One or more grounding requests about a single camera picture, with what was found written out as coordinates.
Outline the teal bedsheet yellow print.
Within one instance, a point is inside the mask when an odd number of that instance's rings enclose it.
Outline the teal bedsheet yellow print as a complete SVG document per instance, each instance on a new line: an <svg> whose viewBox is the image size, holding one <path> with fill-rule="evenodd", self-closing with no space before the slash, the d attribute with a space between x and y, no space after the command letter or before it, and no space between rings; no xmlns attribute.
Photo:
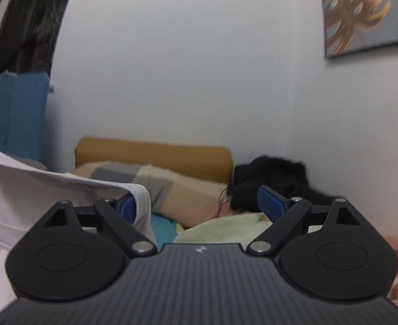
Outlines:
<svg viewBox="0 0 398 325"><path fill-rule="evenodd" d="M161 250L166 243L175 241L176 237L185 230L179 222L156 213L152 213L150 223L158 250Z"/></svg>

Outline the patchwork beige grey pillow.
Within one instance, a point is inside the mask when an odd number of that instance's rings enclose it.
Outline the patchwork beige grey pillow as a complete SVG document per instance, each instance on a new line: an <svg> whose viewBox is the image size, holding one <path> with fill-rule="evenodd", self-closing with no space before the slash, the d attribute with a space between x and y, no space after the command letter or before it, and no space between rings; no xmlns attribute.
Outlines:
<svg viewBox="0 0 398 325"><path fill-rule="evenodd" d="M231 208L226 184L191 178L150 164L99 161L84 164L73 174L142 185L150 195L152 212L179 222L185 228L236 213Z"/></svg>

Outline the black garment pile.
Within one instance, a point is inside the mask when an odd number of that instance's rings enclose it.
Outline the black garment pile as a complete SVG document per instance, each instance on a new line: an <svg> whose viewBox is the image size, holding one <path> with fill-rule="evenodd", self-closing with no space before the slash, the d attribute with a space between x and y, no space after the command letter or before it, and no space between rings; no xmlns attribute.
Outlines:
<svg viewBox="0 0 398 325"><path fill-rule="evenodd" d="M262 155L233 168L228 183L232 210L259 212L257 193L261 186L268 186L284 198L301 197L320 206L329 206L336 198L310 186L304 163Z"/></svg>

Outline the blue towel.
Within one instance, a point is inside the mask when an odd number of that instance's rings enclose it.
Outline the blue towel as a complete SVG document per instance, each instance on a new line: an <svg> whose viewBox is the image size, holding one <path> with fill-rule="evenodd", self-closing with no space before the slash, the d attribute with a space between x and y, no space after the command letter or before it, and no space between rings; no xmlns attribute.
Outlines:
<svg viewBox="0 0 398 325"><path fill-rule="evenodd" d="M0 151L40 161L50 79L46 72L0 75Z"/></svg>

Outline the leaf painting wall art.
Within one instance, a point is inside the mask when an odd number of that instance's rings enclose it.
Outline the leaf painting wall art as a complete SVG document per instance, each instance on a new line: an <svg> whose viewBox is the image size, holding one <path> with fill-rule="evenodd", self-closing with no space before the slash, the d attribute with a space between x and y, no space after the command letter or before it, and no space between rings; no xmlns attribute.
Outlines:
<svg viewBox="0 0 398 325"><path fill-rule="evenodd" d="M322 0L325 57L398 44L398 0Z"/></svg>

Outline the dark window grille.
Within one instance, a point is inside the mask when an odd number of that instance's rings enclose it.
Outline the dark window grille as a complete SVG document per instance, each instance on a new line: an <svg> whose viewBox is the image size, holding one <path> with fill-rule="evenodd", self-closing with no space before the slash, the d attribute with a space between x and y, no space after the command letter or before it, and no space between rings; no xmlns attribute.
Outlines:
<svg viewBox="0 0 398 325"><path fill-rule="evenodd" d="M9 0L0 27L0 74L51 73L69 0Z"/></svg>

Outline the white t-shirt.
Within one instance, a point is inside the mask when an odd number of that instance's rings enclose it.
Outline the white t-shirt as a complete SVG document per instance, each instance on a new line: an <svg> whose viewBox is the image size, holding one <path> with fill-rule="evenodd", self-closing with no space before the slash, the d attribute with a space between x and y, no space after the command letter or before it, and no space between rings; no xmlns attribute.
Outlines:
<svg viewBox="0 0 398 325"><path fill-rule="evenodd" d="M137 206L133 226L155 241L150 195L144 186L39 170L0 152L0 311L15 300L6 276L6 257L55 203L70 200L77 206L90 206L101 198L118 199L127 193Z"/></svg>

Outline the tan headboard cushion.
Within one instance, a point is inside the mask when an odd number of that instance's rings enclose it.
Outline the tan headboard cushion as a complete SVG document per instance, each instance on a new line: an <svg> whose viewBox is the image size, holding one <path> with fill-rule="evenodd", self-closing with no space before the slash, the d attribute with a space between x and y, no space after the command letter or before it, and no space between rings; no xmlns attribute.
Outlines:
<svg viewBox="0 0 398 325"><path fill-rule="evenodd" d="M75 147L75 167L100 161L151 164L202 180L228 183L233 159L228 148L86 136Z"/></svg>

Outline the green fleece blanket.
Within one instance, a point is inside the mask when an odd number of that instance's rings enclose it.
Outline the green fleece blanket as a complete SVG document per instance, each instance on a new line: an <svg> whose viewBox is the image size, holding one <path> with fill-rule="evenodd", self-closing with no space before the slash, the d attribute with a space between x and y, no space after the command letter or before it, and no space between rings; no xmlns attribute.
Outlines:
<svg viewBox="0 0 398 325"><path fill-rule="evenodd" d="M225 216L208 220L183 231L175 238L174 243L239 243L245 248L271 225L263 213Z"/></svg>

